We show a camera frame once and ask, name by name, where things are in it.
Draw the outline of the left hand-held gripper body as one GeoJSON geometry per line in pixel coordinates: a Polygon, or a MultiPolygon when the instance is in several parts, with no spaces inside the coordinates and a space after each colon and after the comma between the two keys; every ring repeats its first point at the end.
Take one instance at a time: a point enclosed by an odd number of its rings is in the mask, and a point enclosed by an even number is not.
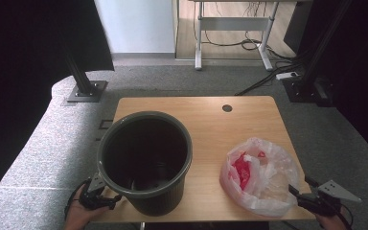
{"type": "Polygon", "coordinates": [[[96,172],[83,183],[79,203],[88,210],[97,210],[103,207],[112,210],[114,208],[114,199],[103,196],[105,186],[104,179],[96,172]]]}

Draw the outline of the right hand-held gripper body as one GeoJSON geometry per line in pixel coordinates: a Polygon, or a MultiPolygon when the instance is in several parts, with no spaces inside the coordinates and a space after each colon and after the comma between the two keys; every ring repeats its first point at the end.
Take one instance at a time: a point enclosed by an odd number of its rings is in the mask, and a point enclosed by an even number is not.
{"type": "Polygon", "coordinates": [[[340,212],[341,200],[361,202],[362,199],[352,194],[333,180],[323,184],[310,194],[300,194],[297,205],[320,216],[335,216],[340,212]]]}

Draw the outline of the clear plastic bag red print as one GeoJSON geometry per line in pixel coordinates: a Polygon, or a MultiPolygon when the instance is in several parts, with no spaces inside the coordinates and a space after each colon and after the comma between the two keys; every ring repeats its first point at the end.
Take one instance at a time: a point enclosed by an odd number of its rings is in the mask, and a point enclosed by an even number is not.
{"type": "Polygon", "coordinates": [[[296,204],[299,169],[282,147],[252,137],[226,154],[219,183],[236,204],[257,215],[282,217],[296,204]]]}

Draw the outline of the black plastic trash can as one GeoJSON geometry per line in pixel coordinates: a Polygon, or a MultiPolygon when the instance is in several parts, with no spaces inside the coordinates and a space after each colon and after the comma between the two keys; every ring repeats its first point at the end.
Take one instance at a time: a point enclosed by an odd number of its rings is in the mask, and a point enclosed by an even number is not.
{"type": "Polygon", "coordinates": [[[192,139],[180,121],[164,112],[142,111],[106,132],[98,170],[106,185],[137,211],[158,217],[181,201],[192,159],[192,139]]]}

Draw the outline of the person's right hand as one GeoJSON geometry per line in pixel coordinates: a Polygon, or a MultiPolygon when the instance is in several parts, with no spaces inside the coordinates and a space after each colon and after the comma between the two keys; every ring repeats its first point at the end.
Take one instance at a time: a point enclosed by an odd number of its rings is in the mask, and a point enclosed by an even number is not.
{"type": "Polygon", "coordinates": [[[345,224],[338,216],[324,217],[315,214],[315,218],[325,230],[347,230],[345,224]]]}

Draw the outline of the person's left hand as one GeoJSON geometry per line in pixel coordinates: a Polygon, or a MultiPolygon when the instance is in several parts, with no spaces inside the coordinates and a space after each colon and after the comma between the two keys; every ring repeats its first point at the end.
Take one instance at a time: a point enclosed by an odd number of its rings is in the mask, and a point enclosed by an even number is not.
{"type": "Polygon", "coordinates": [[[94,218],[108,211],[107,207],[102,207],[96,210],[89,210],[84,208],[79,202],[78,198],[81,195],[82,187],[79,187],[71,202],[67,205],[68,211],[65,218],[63,230],[83,230],[83,228],[94,218]]]}

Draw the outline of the black metal stand grey base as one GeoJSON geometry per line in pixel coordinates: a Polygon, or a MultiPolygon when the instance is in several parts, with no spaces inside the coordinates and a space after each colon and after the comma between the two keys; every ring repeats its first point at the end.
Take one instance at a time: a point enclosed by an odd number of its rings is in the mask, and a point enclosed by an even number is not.
{"type": "Polygon", "coordinates": [[[68,103],[98,103],[107,87],[106,80],[90,80],[79,68],[73,57],[66,55],[67,66],[76,85],[69,95],[68,103]]]}

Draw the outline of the white power strip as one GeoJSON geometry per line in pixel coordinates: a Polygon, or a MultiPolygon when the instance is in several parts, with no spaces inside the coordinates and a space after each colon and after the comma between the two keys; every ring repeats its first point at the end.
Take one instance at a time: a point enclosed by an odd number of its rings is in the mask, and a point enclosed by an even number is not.
{"type": "Polygon", "coordinates": [[[296,72],[281,73],[281,74],[276,75],[276,80],[280,81],[280,80],[283,80],[283,79],[289,79],[289,78],[294,78],[294,77],[298,77],[298,76],[300,76],[300,75],[296,72]]]}

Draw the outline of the black curtain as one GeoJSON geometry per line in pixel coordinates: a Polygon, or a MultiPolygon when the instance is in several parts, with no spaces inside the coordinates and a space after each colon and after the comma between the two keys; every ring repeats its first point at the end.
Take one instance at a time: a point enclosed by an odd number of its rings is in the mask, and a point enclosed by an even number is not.
{"type": "Polygon", "coordinates": [[[352,0],[317,73],[330,101],[316,104],[336,107],[368,143],[368,0],[352,0]]]}
{"type": "Polygon", "coordinates": [[[113,67],[95,0],[0,0],[0,180],[76,73],[113,67]]]}

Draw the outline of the white desk frame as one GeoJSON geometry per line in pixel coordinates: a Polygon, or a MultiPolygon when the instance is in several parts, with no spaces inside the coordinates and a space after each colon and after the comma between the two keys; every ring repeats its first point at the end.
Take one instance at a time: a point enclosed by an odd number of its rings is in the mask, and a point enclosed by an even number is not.
{"type": "Polygon", "coordinates": [[[197,27],[195,35],[197,42],[195,46],[195,69],[202,69],[202,50],[201,50],[201,33],[208,31],[245,31],[245,32],[261,32],[262,41],[257,45],[258,52],[264,64],[266,71],[272,71],[273,66],[266,52],[266,45],[275,21],[280,2],[277,0],[262,0],[263,2],[272,2],[271,14],[268,17],[210,17],[203,15],[203,7],[205,3],[237,3],[247,2],[248,0],[192,0],[198,4],[197,27]]]}

